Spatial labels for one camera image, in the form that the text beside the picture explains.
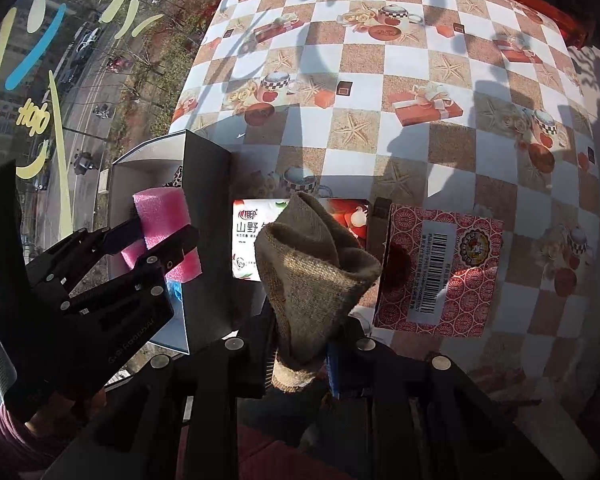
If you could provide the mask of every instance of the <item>pink sponge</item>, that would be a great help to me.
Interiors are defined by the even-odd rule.
[[[129,245],[129,247],[125,247],[120,251],[129,269],[133,269],[136,266],[136,260],[138,259],[138,256],[144,252],[146,252],[146,245],[142,239],[136,240]]]
[[[191,223],[187,201],[181,187],[154,187],[134,195],[134,203],[142,224],[147,248],[172,235]],[[181,264],[171,269],[166,277],[185,283],[202,272],[198,250],[185,254]]]

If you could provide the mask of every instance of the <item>beige fabric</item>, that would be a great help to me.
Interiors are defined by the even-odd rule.
[[[278,219],[263,227],[255,251],[278,321],[274,383],[297,390],[310,382],[308,373],[317,374],[328,338],[373,285],[381,266],[306,193],[294,194]]]

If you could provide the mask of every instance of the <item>checkered tablecloth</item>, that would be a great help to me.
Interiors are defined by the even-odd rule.
[[[171,131],[235,154],[236,198],[308,186],[503,220],[481,338],[373,334],[529,398],[559,392],[582,344],[599,223],[583,105],[555,23],[512,0],[223,0]]]

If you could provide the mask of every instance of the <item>metal screw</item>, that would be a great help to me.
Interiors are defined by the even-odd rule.
[[[376,342],[373,339],[369,339],[368,337],[361,337],[356,341],[356,348],[358,348],[358,350],[362,350],[363,352],[373,350],[375,347]]]
[[[155,355],[151,358],[151,366],[153,368],[164,368],[166,365],[169,364],[169,356],[165,355],[165,354],[159,354],[159,355]]]
[[[244,341],[239,337],[230,337],[224,342],[224,347],[227,350],[239,350],[244,346]]]
[[[449,370],[451,368],[451,360],[443,355],[437,355],[431,360],[431,365],[436,370]]]

